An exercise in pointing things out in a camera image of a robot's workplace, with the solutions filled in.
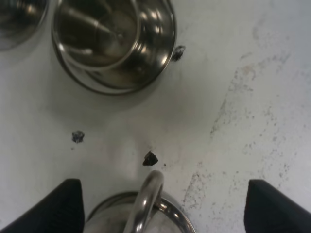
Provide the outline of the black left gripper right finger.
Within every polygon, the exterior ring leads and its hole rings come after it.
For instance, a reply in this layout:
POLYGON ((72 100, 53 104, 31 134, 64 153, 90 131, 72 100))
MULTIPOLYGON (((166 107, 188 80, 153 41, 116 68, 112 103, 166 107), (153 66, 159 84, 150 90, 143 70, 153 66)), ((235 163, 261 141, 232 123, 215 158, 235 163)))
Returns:
POLYGON ((247 233, 309 233, 311 214, 265 180, 250 180, 244 228, 247 233))

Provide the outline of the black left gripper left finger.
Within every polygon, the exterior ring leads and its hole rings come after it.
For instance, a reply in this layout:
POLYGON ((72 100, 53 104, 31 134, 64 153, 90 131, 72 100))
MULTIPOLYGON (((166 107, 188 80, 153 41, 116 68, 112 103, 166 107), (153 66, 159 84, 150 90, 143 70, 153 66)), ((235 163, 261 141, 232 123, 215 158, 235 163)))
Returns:
POLYGON ((82 184, 66 179, 2 233, 82 233, 85 226, 82 184))

